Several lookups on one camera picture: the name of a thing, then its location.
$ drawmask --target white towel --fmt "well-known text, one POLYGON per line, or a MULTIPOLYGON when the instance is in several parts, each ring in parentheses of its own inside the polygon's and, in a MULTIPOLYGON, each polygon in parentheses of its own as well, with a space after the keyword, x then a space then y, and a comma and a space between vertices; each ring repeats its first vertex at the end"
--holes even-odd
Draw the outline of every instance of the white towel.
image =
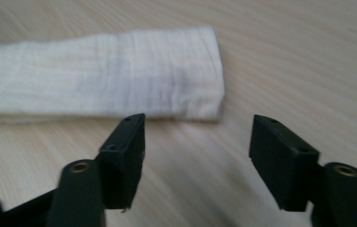
POLYGON ((223 69, 209 26, 0 44, 0 120, 216 120, 223 69))

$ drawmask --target wooden table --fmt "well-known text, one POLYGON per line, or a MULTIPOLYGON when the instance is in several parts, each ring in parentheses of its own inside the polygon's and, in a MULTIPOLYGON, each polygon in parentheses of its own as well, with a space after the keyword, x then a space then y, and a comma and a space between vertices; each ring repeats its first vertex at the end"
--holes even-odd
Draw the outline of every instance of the wooden table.
MULTIPOLYGON (((309 226, 309 213, 278 210, 253 168, 252 119, 281 121, 321 164, 357 166, 357 1, 0 1, 0 43, 200 25, 214 26, 221 50, 222 120, 148 121, 133 209, 107 211, 108 226, 309 226)), ((0 124, 4 207, 54 188, 117 122, 0 124)))

